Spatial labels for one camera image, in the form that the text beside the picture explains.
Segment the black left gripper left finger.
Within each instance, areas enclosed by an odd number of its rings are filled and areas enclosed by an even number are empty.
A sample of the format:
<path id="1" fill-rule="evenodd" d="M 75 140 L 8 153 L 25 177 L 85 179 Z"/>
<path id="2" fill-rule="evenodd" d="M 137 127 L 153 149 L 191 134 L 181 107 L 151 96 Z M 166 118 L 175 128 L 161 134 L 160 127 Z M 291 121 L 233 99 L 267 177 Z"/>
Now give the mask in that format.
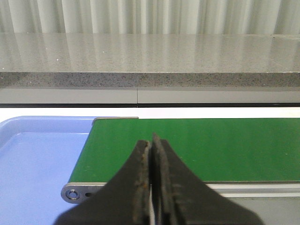
<path id="1" fill-rule="evenodd" d="M 57 225 L 150 224 L 150 143 L 139 140 L 111 180 L 88 200 L 62 213 Z"/>

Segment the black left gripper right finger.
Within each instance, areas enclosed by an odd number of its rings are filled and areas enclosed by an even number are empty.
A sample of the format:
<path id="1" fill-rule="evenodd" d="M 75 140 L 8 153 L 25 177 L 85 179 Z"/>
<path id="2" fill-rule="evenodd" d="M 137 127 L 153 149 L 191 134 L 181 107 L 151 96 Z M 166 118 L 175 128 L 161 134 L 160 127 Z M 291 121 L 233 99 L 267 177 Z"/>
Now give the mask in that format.
<path id="1" fill-rule="evenodd" d="M 152 166 L 152 199 L 159 225 L 263 224 L 253 211 L 209 188 L 157 134 L 152 136 Z"/>

